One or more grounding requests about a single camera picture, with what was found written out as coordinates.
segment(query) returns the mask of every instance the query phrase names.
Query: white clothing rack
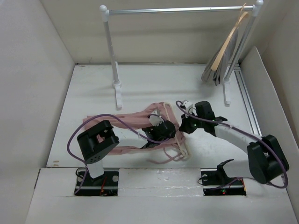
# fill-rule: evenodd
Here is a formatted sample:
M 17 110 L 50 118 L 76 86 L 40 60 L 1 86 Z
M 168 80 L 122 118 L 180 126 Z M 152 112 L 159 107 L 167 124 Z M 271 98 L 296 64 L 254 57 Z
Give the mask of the white clothing rack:
M 261 6 L 263 5 L 263 0 L 256 0 L 256 3 L 252 6 L 231 6 L 231 7 L 190 7 L 190 8 L 163 8 L 163 9 L 134 9 L 134 10 L 108 10 L 106 6 L 102 5 L 100 6 L 100 11 L 102 13 L 102 19 L 104 22 L 105 27 L 105 33 L 108 43 L 108 49 L 110 54 L 110 60 L 112 65 L 112 71 L 113 71 L 113 87 L 115 88 L 115 97 L 116 97 L 116 106 L 117 108 L 122 108 L 122 99 L 121 99 L 121 81 L 119 80 L 118 76 L 118 65 L 115 60 L 114 51 L 112 47 L 112 40 L 111 40 L 111 34 L 109 29 L 109 16 L 111 15 L 126 15 L 126 14 L 148 14 L 148 13 L 176 13 L 176 12 L 185 12 L 185 13 L 191 13 L 191 12 L 220 12 L 220 11 L 240 11 L 243 8 L 243 11 L 252 11 L 251 18 L 247 24 L 247 27 L 243 33 L 243 36 L 241 38 L 241 41 L 239 43 L 239 46 L 237 48 L 237 51 L 235 52 L 235 55 L 233 57 L 232 63 L 228 69 L 227 75 L 224 78 L 224 100 L 226 104 L 230 104 L 230 89 L 229 89 L 229 83 L 230 83 L 230 75 L 235 67 L 235 64 L 237 63 L 240 54 L 244 48 L 244 44 L 247 40 L 248 34 L 251 31 L 252 25 L 255 21 L 255 18 L 257 17 Z

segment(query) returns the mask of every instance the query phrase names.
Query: white wall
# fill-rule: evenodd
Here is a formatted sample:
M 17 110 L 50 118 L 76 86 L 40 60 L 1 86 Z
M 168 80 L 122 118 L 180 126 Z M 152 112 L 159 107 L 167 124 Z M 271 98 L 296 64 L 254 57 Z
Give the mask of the white wall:
M 99 6 L 108 9 L 242 6 L 255 0 L 41 0 L 72 58 L 77 63 L 109 62 Z M 264 0 L 245 52 L 275 29 L 285 0 Z M 113 16 L 110 29 L 119 62 L 206 63 L 226 39 L 238 12 Z
M 262 135 L 271 134 L 277 138 L 290 165 L 287 191 L 299 218 L 299 149 L 274 85 L 255 47 L 242 62 L 241 69 Z
M 74 62 L 39 0 L 0 0 L 0 223 L 24 223 Z
M 299 145 L 299 2 L 292 2 L 292 7 L 269 40 L 262 60 Z

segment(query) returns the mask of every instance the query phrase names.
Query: gray garment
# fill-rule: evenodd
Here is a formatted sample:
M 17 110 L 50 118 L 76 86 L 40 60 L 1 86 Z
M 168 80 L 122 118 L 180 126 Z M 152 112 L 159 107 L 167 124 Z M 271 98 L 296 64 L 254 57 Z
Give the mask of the gray garment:
M 223 57 L 219 63 L 218 69 L 216 71 L 212 71 L 211 67 L 222 48 L 223 44 L 220 46 L 218 51 L 215 55 L 211 58 L 211 60 L 207 63 L 205 71 L 201 75 L 201 80 L 203 82 L 211 82 L 212 80 L 216 85 L 223 83 L 223 79 L 225 76 L 226 69 L 228 67 L 228 62 L 230 61 L 231 57 L 233 56 L 236 44 L 238 40 L 238 29 L 234 32 L 232 38 L 228 43 L 228 47 L 225 49 Z

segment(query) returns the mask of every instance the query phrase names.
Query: white rack leg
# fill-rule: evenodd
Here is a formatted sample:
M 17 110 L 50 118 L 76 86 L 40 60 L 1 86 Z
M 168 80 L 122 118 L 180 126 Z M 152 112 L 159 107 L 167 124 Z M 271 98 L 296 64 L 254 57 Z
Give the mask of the white rack leg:
M 228 79 L 228 80 L 224 79 L 223 94 L 224 94 L 224 103 L 227 105 L 230 105 L 232 102 L 231 94 L 230 94 L 230 79 Z
M 116 63 L 116 69 L 117 69 L 117 74 L 118 73 L 118 63 Z M 121 81 L 116 82 L 115 80 L 113 81 L 113 87 L 115 88 L 115 99 L 116 99 L 116 107 L 117 108 L 122 108 L 122 96 L 121 96 Z
M 109 10 L 107 10 L 106 6 L 100 6 L 100 11 L 102 14 L 102 19 L 104 22 L 104 28 L 106 33 L 106 39 L 108 44 L 108 50 L 111 60 L 111 66 L 112 66 L 112 72 L 113 72 L 113 87 L 115 88 L 115 98 L 116 98 L 116 107 L 122 108 L 122 100 L 121 100 L 121 81 L 118 77 L 118 64 L 115 60 L 114 51 L 112 47 L 112 40 L 111 40 L 111 34 L 109 29 Z
M 231 98 L 230 98 L 230 90 L 229 90 L 229 83 L 230 83 L 230 76 L 234 72 L 234 67 L 238 63 L 238 60 L 240 58 L 240 55 L 242 53 L 242 50 L 244 48 L 245 42 L 247 40 L 247 37 L 251 31 L 251 28 L 253 26 L 253 23 L 263 5 L 263 0 L 256 0 L 256 3 L 252 10 L 251 18 L 245 28 L 245 31 L 243 33 L 243 36 L 240 40 L 239 46 L 237 48 L 237 51 L 235 52 L 234 58 L 232 60 L 232 63 L 230 64 L 229 70 L 227 71 L 227 74 L 224 78 L 224 84 L 223 84 L 223 91 L 224 91 L 224 103 L 229 105 L 231 104 Z

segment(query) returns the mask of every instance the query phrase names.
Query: white floor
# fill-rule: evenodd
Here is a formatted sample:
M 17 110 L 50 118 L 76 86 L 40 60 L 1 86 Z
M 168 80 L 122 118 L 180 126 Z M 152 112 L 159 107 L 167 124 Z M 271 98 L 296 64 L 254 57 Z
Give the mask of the white floor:
M 66 144 L 87 115 L 142 111 L 154 102 L 173 105 L 180 120 L 176 100 L 194 103 L 207 100 L 216 116 L 251 131 L 249 118 L 235 76 L 232 76 L 232 104 L 223 101 L 222 86 L 203 84 L 204 65 L 123 65 L 122 110 L 116 110 L 111 86 L 111 66 L 76 66 L 64 103 L 48 160 L 41 170 L 26 224 L 295 224 L 297 223 L 285 189 L 275 189 L 245 179 L 247 196 L 203 196 L 197 184 L 200 168 L 214 168 L 226 159 L 246 160 L 247 155 L 230 143 L 202 130 L 186 135 L 192 157 L 187 161 L 156 165 L 146 159 L 164 160 L 161 150 L 111 155 L 106 168 L 121 168 L 116 197 L 73 195 L 75 168 L 83 164 L 67 154 Z M 76 140 L 71 151 L 82 157 Z M 274 180 L 281 185 L 281 178 Z
M 227 107 L 223 101 L 222 86 L 202 83 L 200 75 L 204 67 L 205 65 L 202 64 L 119 66 L 124 106 L 118 111 L 112 87 L 111 66 L 76 66 L 47 166 L 81 167 L 83 165 L 68 155 L 66 143 L 87 115 L 138 112 L 154 102 L 171 103 L 180 122 L 182 112 L 176 108 L 176 100 L 188 99 L 194 103 L 207 100 L 211 103 L 216 116 L 223 116 L 236 126 L 250 131 L 249 119 L 235 76 L 232 75 L 231 81 L 232 104 Z M 106 156 L 103 165 L 106 168 L 210 168 L 231 158 L 247 159 L 247 155 L 240 149 L 203 130 L 185 136 L 186 145 L 192 153 L 188 161 L 170 162 L 164 165 L 146 162 L 147 159 L 156 161 L 167 159 L 162 150 L 156 150 Z M 71 151 L 82 158 L 76 139 L 71 144 Z

